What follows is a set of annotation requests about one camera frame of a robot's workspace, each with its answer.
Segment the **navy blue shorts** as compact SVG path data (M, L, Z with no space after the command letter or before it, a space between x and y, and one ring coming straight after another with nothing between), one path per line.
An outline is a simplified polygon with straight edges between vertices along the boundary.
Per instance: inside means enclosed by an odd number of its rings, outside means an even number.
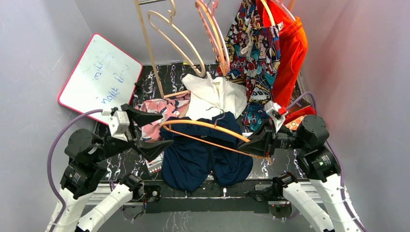
M161 130L160 136L174 141L164 150L161 177L175 189L195 191L210 174L219 185L233 186L252 170L252 157Z

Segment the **orange hanger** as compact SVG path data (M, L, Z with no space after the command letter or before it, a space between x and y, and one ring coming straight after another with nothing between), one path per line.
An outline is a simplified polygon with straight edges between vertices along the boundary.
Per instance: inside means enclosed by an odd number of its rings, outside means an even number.
M170 118L160 123L159 129L162 133L174 133L240 155L264 159L269 164L273 163L270 154L257 155L255 152L239 150L240 142L249 143L251 140L249 136L246 137L240 132L239 125L235 122L235 116L231 112L222 110L219 115L212 119Z

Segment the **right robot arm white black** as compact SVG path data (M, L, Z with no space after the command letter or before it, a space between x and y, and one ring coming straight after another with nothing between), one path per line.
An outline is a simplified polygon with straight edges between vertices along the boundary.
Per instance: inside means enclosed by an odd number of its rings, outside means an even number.
M272 120L263 124L238 145L239 151L258 158L270 158L276 149L293 149L302 172L306 175L325 208L321 208L290 172L272 179L272 185L255 189L249 195L258 201L287 201L305 217L317 232L364 232L347 194L341 165L325 146L329 131L323 118L305 116L296 130L277 128Z

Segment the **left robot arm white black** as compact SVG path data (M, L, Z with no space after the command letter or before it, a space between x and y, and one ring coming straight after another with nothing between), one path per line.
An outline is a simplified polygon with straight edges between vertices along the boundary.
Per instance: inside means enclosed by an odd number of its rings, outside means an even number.
M106 173L101 163L127 150L134 150L148 161L157 158L173 141L146 142L141 138L141 127L162 119L159 113L137 110L128 104L112 109L91 110L80 118L100 113L109 120L109 135L100 137L87 130L74 131L64 150L69 163L62 175L60 188L54 184L51 164L61 131L53 141L47 157L47 178L58 202L46 230L48 232L95 232L117 210L130 202L148 201L145 182L131 173L124 175L111 192L92 210L83 210Z

